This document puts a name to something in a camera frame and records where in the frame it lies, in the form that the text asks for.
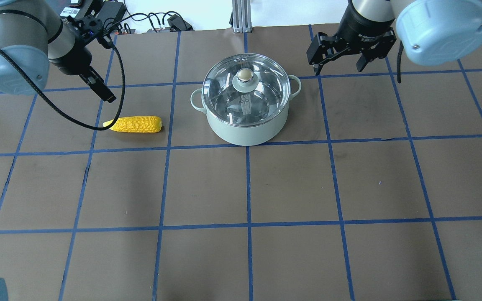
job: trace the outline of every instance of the pot handle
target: pot handle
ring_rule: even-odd
[[[291,100],[294,97],[296,97],[297,95],[299,95],[300,89],[303,87],[303,85],[300,83],[300,79],[298,77],[292,76],[290,74],[288,74],[287,77],[291,78],[292,80],[295,80],[295,82],[297,82],[297,84],[299,84],[299,89],[295,93],[292,93],[291,97],[289,97],[289,100]]]
[[[193,94],[191,94],[191,104],[193,105],[193,108],[195,108],[195,110],[201,111],[202,113],[206,114],[207,110],[205,108],[199,108],[199,107],[197,107],[197,105],[195,105],[195,94],[201,93],[201,92],[202,92],[202,88],[196,89],[193,92]]]

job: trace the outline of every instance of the pot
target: pot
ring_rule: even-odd
[[[291,93],[289,79],[299,84]],[[209,70],[191,105],[206,114],[209,126],[226,142],[251,146],[275,137],[283,128],[289,101],[302,84],[272,59],[259,54],[228,57]],[[202,107],[195,97],[200,94]]]

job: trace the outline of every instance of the yellow corn cob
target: yellow corn cob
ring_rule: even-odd
[[[108,126],[112,120],[104,122],[103,126]],[[157,116],[130,116],[121,117],[111,130],[126,133],[157,133],[161,131],[163,122]]]

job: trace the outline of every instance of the metal post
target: metal post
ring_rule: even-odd
[[[232,0],[233,32],[252,32],[250,0]]]

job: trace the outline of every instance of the glass lid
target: glass lid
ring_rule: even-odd
[[[290,93],[285,70],[258,54],[239,54],[220,61],[203,83],[208,113],[234,126],[268,122],[284,109]]]

